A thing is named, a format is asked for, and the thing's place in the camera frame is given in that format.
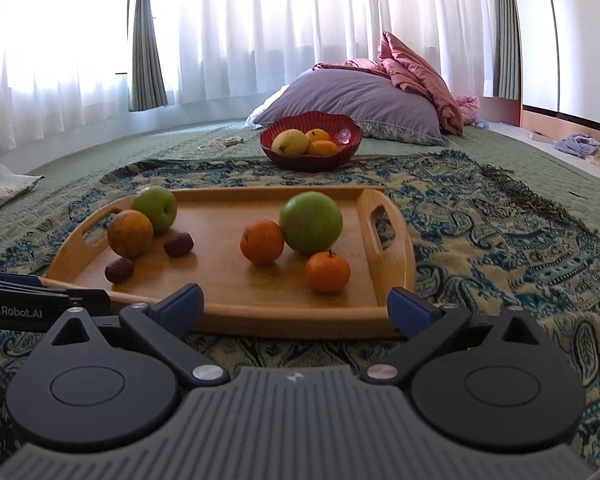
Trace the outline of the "red date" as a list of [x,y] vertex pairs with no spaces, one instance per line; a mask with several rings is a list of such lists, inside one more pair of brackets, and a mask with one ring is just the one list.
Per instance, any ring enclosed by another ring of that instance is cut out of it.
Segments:
[[179,232],[163,243],[163,250],[170,258],[180,258],[189,254],[194,248],[193,237],[187,232]]
[[119,258],[109,263],[105,269],[105,278],[112,284],[120,284],[134,274],[134,262],[127,258]]

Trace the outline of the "tangerine with stem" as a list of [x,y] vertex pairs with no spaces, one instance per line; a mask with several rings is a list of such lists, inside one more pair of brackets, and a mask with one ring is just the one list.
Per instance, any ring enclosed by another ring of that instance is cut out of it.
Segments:
[[310,289],[323,294],[336,294],[349,283],[350,264],[332,250],[317,252],[309,258],[303,276]]

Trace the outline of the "small green apple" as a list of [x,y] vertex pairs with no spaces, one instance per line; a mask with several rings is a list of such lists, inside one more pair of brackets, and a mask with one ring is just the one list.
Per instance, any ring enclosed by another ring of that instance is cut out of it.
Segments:
[[132,200],[131,208],[149,219],[156,235],[170,229],[178,214],[178,202],[174,194],[157,185],[139,190]]

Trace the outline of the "small orange tangerine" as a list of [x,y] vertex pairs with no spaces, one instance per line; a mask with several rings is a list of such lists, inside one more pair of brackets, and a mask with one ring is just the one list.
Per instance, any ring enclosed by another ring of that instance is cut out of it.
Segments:
[[268,266],[282,254],[285,246],[283,232],[272,220],[252,222],[242,232],[240,251],[255,266]]

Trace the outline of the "large orange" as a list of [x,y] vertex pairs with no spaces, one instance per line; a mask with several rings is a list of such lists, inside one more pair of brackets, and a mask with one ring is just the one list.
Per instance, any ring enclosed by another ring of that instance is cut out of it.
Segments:
[[154,227],[140,211],[118,212],[110,222],[107,240],[110,249],[123,258],[134,259],[148,251],[154,239]]

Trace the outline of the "patterned teal beige throw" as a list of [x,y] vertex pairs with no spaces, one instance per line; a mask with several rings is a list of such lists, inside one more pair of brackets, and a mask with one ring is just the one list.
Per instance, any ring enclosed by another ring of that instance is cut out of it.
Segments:
[[367,156],[331,174],[294,174],[256,158],[148,159],[35,192],[0,214],[0,272],[45,272],[89,214],[147,183],[379,186],[410,228],[420,296],[486,314],[525,308],[565,352],[586,399],[572,445],[600,467],[600,194],[572,171],[542,178],[538,194],[528,174],[458,151]]

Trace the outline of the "white crumpled bag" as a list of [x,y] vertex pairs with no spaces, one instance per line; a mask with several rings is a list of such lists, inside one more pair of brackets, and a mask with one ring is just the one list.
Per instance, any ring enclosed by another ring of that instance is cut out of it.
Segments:
[[42,176],[14,174],[5,165],[0,165],[0,207],[31,191],[42,179]]

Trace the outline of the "wooden serving tray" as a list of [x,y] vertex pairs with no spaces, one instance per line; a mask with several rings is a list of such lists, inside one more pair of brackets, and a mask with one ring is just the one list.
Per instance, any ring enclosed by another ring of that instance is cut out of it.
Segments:
[[197,332],[275,338],[351,339],[392,337],[386,301],[395,287],[414,289],[416,262],[398,206],[374,186],[324,186],[343,216],[335,252],[348,260],[349,284],[338,295],[306,287],[304,259],[290,248],[272,266],[257,268],[240,252],[249,223],[277,218],[300,186],[189,188],[177,190],[172,230],[194,239],[192,252],[171,258],[162,238],[135,261],[134,274],[114,285],[105,268],[116,260],[107,240],[91,243],[89,229],[131,206],[123,197],[85,219],[64,241],[44,281],[59,287],[102,288],[115,304],[156,304],[188,283],[204,292]]

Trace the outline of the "large green apple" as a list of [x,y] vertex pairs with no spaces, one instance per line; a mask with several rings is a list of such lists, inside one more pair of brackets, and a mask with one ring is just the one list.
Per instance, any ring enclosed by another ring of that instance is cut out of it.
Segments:
[[278,224],[291,249],[313,255],[335,244],[343,229],[343,218],[332,198],[322,192],[304,192],[280,208]]

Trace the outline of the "green quilted bedspread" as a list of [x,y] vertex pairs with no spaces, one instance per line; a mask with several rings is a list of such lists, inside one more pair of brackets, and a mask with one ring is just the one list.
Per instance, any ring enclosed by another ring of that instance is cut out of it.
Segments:
[[458,185],[463,194],[521,192],[563,209],[600,237],[600,178],[551,151],[491,130],[466,129],[443,146],[365,139],[331,172],[275,167],[260,133],[238,122],[129,136],[61,157],[33,171],[43,179],[0,211],[0,272],[42,274],[90,214],[145,185],[229,188],[262,185],[380,186],[413,221],[407,195]]

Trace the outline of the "red fruit bowl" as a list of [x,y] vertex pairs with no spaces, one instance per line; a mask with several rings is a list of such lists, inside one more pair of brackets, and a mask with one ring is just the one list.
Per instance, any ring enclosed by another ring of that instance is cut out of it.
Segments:
[[[298,129],[303,132],[312,129],[326,131],[330,140],[339,151],[326,155],[302,155],[295,158],[277,155],[272,151],[276,136],[287,129]],[[334,115],[323,112],[307,112],[296,116],[283,117],[260,134],[260,147],[266,157],[279,168],[300,172],[330,171],[348,162],[358,150],[362,141],[362,130],[346,115]]]

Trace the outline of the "purple pillow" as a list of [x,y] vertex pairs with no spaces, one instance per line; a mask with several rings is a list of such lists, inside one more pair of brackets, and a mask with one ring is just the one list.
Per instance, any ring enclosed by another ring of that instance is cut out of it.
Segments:
[[364,136],[409,144],[446,143],[434,106],[423,96],[396,88],[390,80],[358,70],[307,70],[248,116],[251,127],[309,112],[350,117]]

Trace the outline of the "orange in bowl rear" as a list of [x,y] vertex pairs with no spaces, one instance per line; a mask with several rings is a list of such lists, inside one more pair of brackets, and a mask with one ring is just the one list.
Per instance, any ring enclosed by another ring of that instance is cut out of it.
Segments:
[[327,131],[320,128],[311,129],[306,132],[306,138],[310,143],[321,140],[329,140],[330,135]]

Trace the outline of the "yellow mango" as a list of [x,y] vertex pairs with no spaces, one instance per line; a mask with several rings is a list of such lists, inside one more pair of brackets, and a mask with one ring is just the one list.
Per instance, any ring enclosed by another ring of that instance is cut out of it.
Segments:
[[272,151],[280,156],[295,158],[306,154],[309,139],[298,129],[286,129],[279,133],[272,142]]

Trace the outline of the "green curtain left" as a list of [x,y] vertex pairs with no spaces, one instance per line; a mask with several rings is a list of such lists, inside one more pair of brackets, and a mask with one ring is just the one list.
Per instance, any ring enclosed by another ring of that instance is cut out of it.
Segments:
[[129,110],[146,112],[167,105],[151,0],[134,0]]

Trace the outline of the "green curtain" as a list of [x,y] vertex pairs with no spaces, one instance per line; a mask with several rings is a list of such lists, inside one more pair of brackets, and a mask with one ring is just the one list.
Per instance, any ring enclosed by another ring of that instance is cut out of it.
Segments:
[[129,110],[146,112],[167,105],[151,0],[134,0]]
[[516,0],[495,2],[495,92],[499,98],[518,101],[521,95],[521,62]]

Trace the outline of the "lavender cloth on floor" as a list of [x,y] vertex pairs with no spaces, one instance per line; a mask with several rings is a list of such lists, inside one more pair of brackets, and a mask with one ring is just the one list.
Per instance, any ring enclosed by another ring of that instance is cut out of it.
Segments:
[[558,141],[555,148],[562,153],[585,158],[596,154],[600,148],[600,141],[589,134],[577,133]]

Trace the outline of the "white sheer curtain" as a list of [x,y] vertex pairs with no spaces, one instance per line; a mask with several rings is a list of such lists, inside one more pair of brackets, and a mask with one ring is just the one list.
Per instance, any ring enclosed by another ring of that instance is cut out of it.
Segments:
[[168,105],[131,112],[134,0],[0,0],[0,156],[245,114],[384,30],[455,92],[495,86],[495,0],[151,0]]

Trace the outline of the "pink blanket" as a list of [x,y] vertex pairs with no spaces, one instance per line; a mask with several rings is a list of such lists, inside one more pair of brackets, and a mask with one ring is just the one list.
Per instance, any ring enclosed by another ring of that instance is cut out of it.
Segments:
[[388,30],[381,33],[374,60],[319,62],[312,70],[356,70],[389,79],[394,88],[427,99],[436,109],[442,129],[453,136],[462,136],[464,127],[472,125],[480,112],[478,96],[453,94],[434,66]]

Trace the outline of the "green curtain right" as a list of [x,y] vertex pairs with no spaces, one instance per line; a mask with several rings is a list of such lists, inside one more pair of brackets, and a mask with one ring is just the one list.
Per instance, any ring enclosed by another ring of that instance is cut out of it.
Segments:
[[499,98],[518,101],[521,95],[521,62],[516,0],[495,2],[495,92]]

